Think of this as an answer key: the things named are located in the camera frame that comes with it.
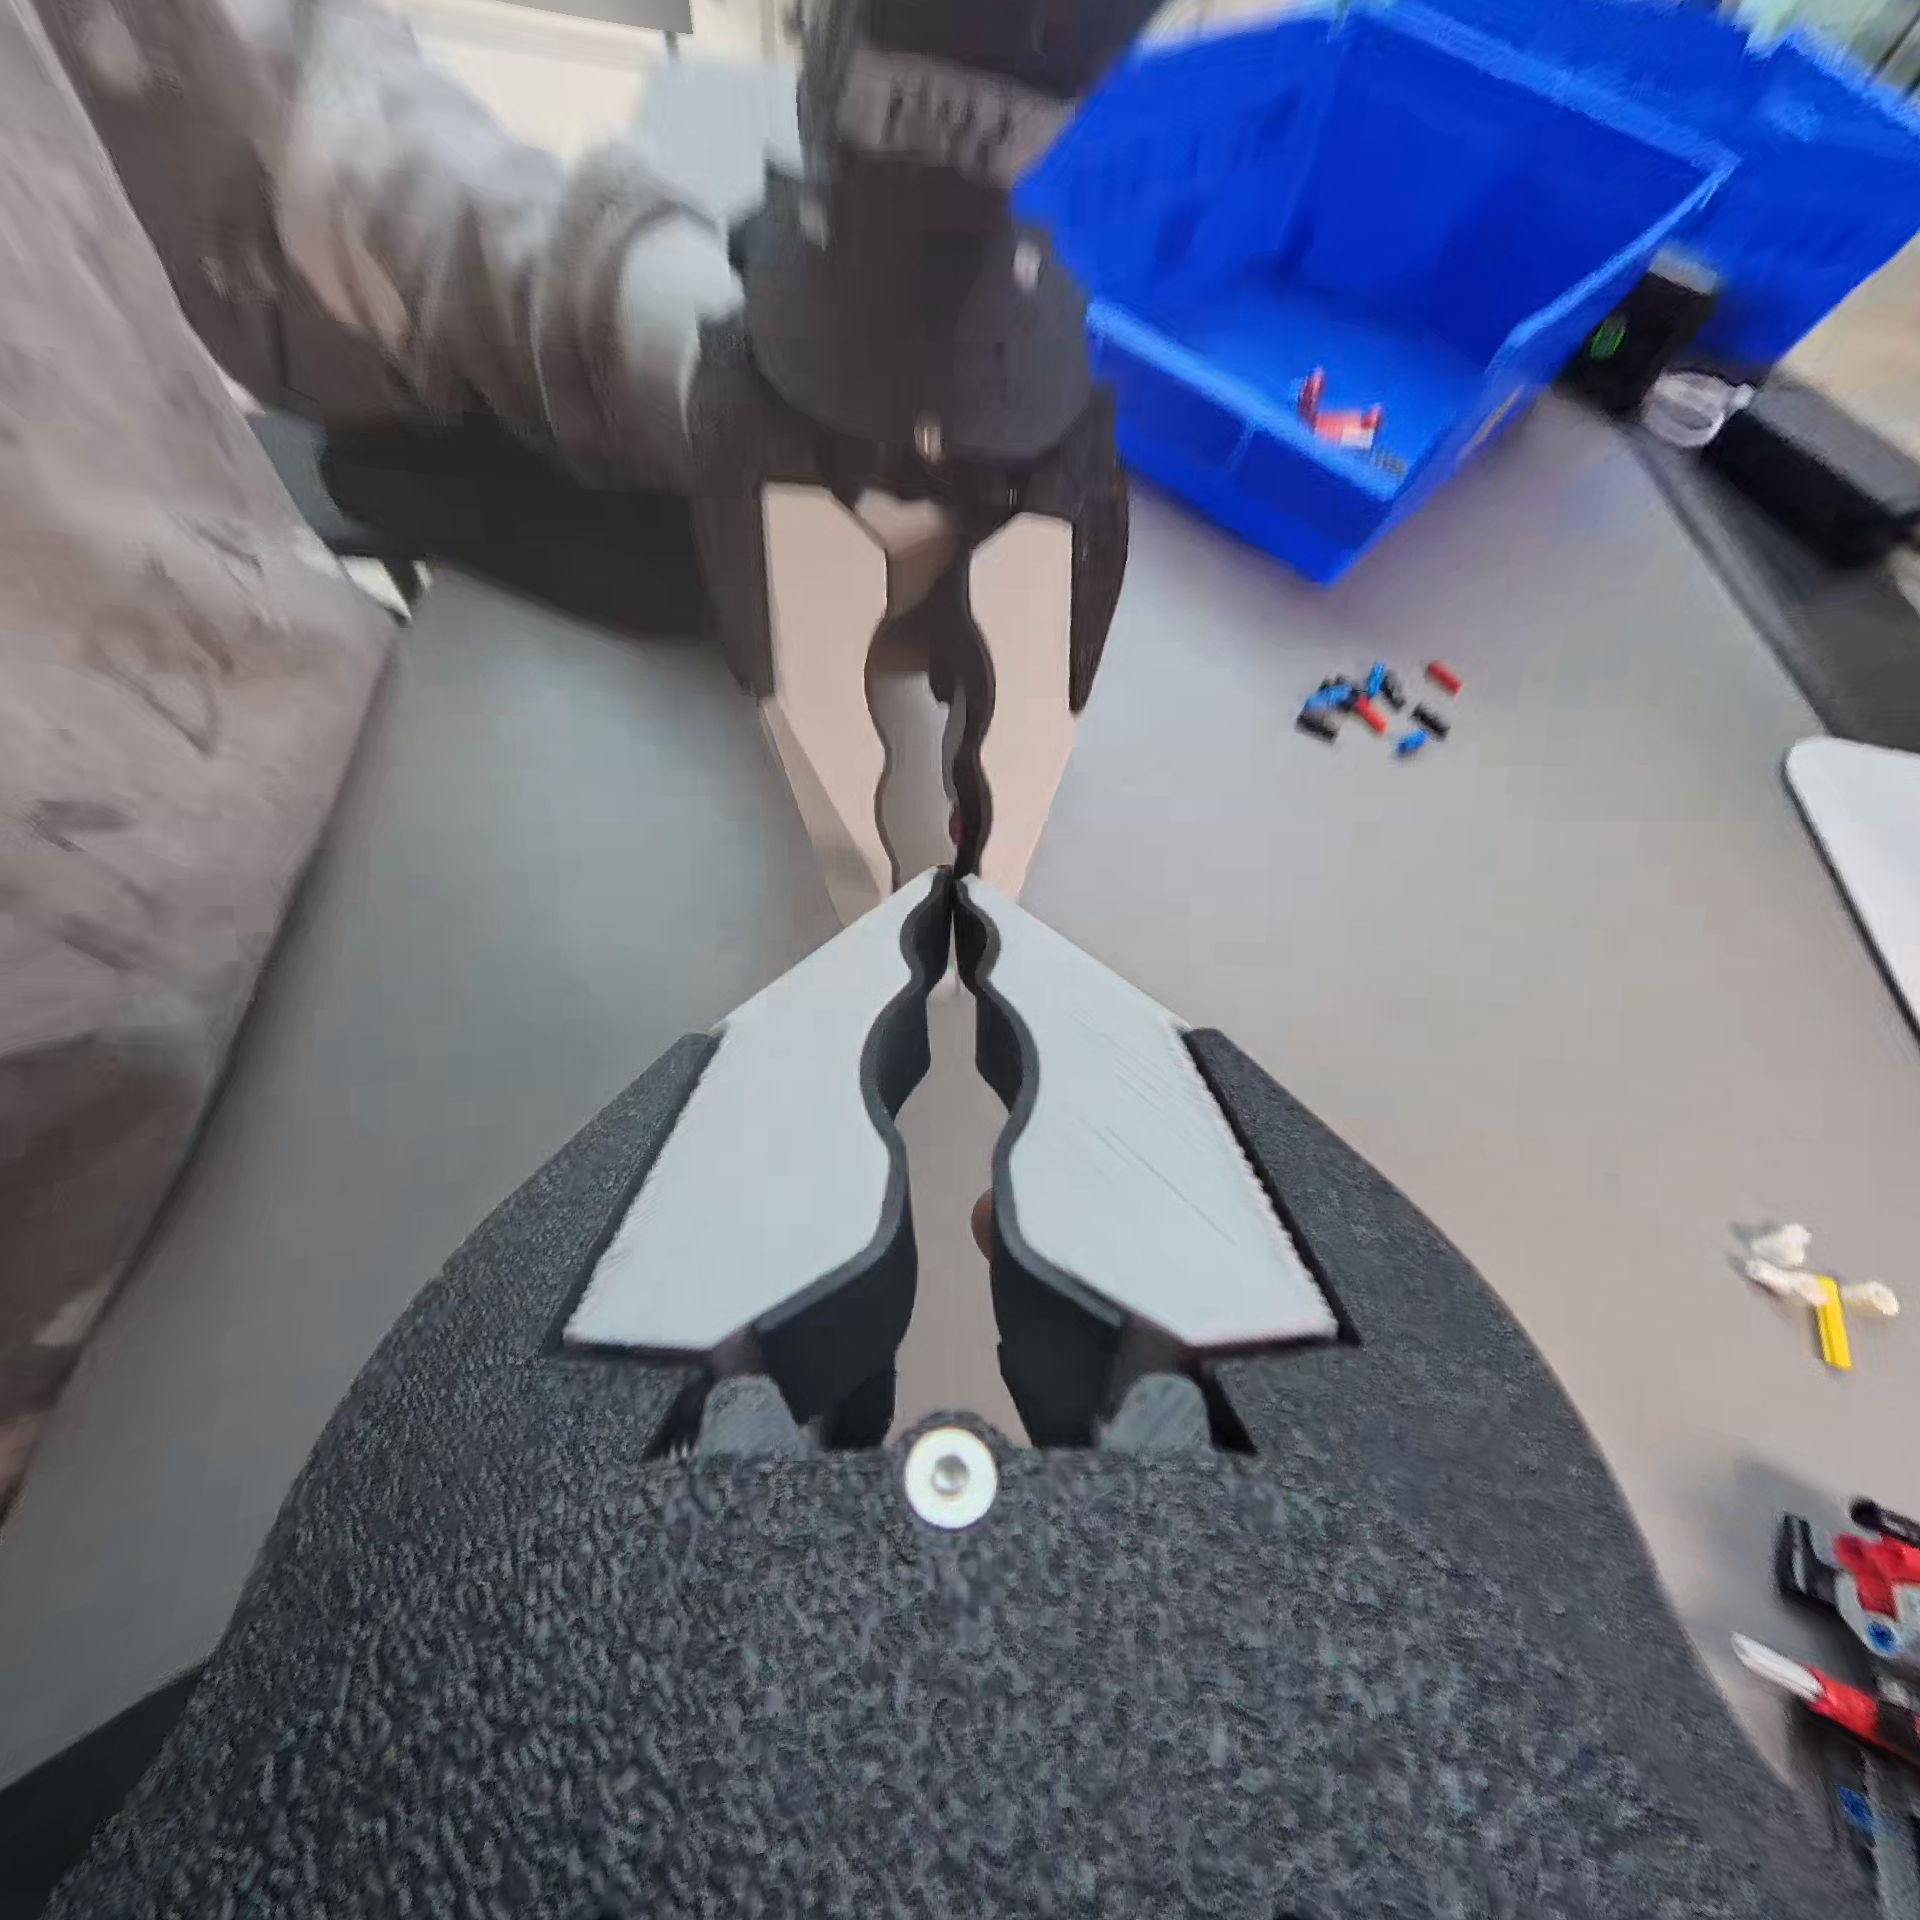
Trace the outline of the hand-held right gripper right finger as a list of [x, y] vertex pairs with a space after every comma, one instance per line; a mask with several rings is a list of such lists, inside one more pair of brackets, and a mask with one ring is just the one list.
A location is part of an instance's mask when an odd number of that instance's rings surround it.
[[1193, 1024], [983, 877], [956, 885], [989, 1164], [999, 1370], [1041, 1450], [1099, 1444], [1127, 1392], [1340, 1343], [1340, 1308]]

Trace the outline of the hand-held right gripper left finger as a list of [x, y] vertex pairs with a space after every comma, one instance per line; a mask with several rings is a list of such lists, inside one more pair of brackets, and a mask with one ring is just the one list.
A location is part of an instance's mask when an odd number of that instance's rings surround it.
[[917, 1299], [897, 1114], [931, 1064], [953, 872], [931, 870], [697, 1047], [697, 1080], [564, 1308], [564, 1350], [773, 1378], [856, 1446]]

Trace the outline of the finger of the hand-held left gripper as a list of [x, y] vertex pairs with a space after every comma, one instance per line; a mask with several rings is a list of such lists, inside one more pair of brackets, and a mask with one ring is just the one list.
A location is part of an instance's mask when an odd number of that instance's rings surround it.
[[897, 885], [881, 829], [877, 639], [940, 573], [940, 510], [868, 490], [842, 502], [815, 484], [761, 490], [770, 693], [761, 726], [801, 806], [830, 903], [856, 922]]
[[1076, 751], [1070, 524], [1020, 514], [939, 592], [947, 827], [963, 872], [1020, 898]]

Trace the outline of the group of small brick pins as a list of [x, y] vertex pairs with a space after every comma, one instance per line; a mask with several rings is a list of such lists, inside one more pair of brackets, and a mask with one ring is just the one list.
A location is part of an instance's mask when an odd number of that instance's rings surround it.
[[1386, 741], [1399, 762], [1412, 762], [1449, 741], [1464, 690], [1465, 678], [1444, 661], [1427, 661], [1413, 675], [1376, 661], [1359, 674], [1319, 678], [1301, 701], [1292, 729], [1322, 743], [1359, 729]]

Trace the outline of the person's left forearm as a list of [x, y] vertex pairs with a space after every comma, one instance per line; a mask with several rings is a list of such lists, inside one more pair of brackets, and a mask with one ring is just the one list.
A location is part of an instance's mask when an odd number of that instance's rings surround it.
[[195, 158], [238, 140], [195, 332], [323, 420], [491, 415], [564, 462], [692, 490], [721, 226], [633, 137], [561, 159], [438, 68], [394, 4], [182, 4]]

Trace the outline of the grey desk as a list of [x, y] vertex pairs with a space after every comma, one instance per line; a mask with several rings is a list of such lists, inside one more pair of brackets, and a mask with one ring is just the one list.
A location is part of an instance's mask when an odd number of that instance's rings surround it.
[[[1292, 729], [1449, 663], [1449, 741]], [[1455, 1236], [1730, 1656], [1821, 1656], [1780, 1513], [1916, 1513], [1916, 1043], [1783, 787], [1799, 690], [1623, 434], [1544, 399], [1336, 589], [1138, 494], [1021, 903], [1228, 1033]], [[199, 1153], [4, 1526], [4, 1782], [220, 1639], [319, 1426], [441, 1260], [671, 1043], [833, 935], [750, 705], [446, 572]], [[1817, 1316], [1742, 1274], [1806, 1223]]]

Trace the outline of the black office chair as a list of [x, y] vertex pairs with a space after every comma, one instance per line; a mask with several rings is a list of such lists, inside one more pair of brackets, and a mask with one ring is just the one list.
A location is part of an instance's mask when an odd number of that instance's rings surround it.
[[716, 638], [684, 494], [581, 476], [491, 418], [323, 432], [269, 408], [253, 432], [331, 555], [378, 564], [401, 609], [450, 564], [623, 638]]

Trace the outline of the blue plastic bin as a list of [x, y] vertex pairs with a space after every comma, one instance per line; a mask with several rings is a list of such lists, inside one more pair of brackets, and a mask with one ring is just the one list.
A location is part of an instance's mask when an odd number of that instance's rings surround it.
[[1676, 240], [1721, 282], [1699, 347], [1771, 369], [1916, 234], [1916, 107], [1804, 30], [1693, 4], [1420, 4], [1721, 147], [1734, 169]]
[[[1160, 43], [1026, 179], [1130, 474], [1314, 583], [1512, 428], [1734, 159], [1413, 4]], [[1386, 404], [1373, 455], [1292, 410]]]

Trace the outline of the red brick pieces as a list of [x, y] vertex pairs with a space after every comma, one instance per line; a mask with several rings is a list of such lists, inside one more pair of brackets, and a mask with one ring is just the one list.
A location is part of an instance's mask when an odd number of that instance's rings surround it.
[[1336, 408], [1336, 404], [1330, 404], [1326, 387], [1330, 387], [1330, 371], [1322, 367], [1314, 367], [1292, 392], [1297, 418], [1322, 443], [1334, 443], [1340, 452], [1373, 455], [1379, 447], [1379, 434], [1386, 428], [1386, 404], [1370, 402], [1370, 404], [1357, 404], [1357, 408]]

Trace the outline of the long white connector piece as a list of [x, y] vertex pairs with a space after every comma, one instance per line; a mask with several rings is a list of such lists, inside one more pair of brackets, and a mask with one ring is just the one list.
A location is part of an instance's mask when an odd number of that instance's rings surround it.
[[1808, 1308], [1866, 1314], [1882, 1321], [1900, 1316], [1900, 1295], [1882, 1280], [1843, 1283], [1832, 1274], [1787, 1267], [1759, 1256], [1742, 1260], [1742, 1274], [1776, 1299], [1799, 1299]]

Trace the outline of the person's grey patterned sweatshirt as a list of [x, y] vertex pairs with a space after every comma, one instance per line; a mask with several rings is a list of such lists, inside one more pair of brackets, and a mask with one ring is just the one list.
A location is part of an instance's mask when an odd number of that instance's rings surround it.
[[199, 1134], [389, 621], [286, 386], [246, 4], [4, 4], [4, 1506]]

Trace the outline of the small black device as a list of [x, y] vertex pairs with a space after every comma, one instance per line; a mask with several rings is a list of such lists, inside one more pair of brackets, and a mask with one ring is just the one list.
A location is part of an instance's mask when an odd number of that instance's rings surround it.
[[1559, 374], [1562, 392], [1608, 418], [1632, 418], [1714, 317], [1721, 283], [1726, 274], [1699, 253], [1659, 252], [1575, 348]]

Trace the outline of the black power adapter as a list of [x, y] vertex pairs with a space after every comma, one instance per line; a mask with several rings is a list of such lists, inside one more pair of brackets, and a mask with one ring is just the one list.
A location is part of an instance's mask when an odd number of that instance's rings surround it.
[[1916, 461], [1793, 374], [1753, 387], [1701, 462], [1832, 568], [1916, 540]]

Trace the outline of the brick-built toy car chassis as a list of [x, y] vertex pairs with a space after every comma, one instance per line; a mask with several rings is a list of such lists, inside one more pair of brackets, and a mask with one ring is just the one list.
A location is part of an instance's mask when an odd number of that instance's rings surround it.
[[1738, 1663], [1793, 1700], [1827, 1752], [1843, 1837], [1871, 1874], [1879, 1918], [1916, 1918], [1916, 1517], [1855, 1500], [1838, 1532], [1787, 1513], [1773, 1587], [1859, 1649], [1855, 1676], [1734, 1636]]

